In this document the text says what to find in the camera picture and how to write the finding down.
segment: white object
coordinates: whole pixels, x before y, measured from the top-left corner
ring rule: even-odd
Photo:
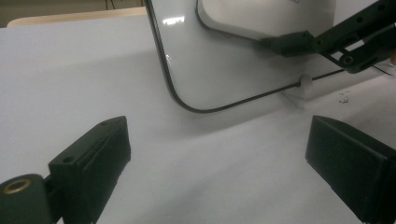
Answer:
[[[201,21],[210,28],[252,39],[331,28],[335,0],[198,0]]]
[[[175,92],[195,109],[219,108],[299,83],[301,75],[340,69],[320,55],[285,59],[253,48],[248,39],[208,30],[198,20],[196,0],[151,4]]]

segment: black clamp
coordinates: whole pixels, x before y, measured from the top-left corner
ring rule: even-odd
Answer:
[[[96,223],[131,159],[125,117],[103,121],[49,163],[0,185],[0,223]]]
[[[318,37],[305,31],[264,38],[259,45],[284,57],[318,53],[354,74],[389,58],[396,49],[395,22],[396,1],[379,0]],[[360,41],[362,46],[347,49]]]

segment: reflective white surface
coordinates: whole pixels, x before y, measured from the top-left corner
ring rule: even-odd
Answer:
[[[143,16],[0,29],[0,61],[0,182],[48,175],[92,126],[127,117],[132,160],[98,224],[361,224],[304,159],[312,115],[396,147],[390,76],[307,109],[280,94],[209,115],[180,108]]]
[[[252,39],[332,28],[336,0],[198,0],[198,15],[215,30]]]
[[[252,41],[208,30],[196,0],[151,0],[170,77],[187,105],[207,110],[232,104],[339,68],[313,55],[285,59]]]

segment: black mount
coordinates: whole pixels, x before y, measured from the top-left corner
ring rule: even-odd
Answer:
[[[395,22],[396,1],[379,0],[318,37],[305,31],[264,38],[259,45],[284,57],[318,53],[348,73],[359,73],[396,49]],[[362,46],[348,50],[360,41]]]

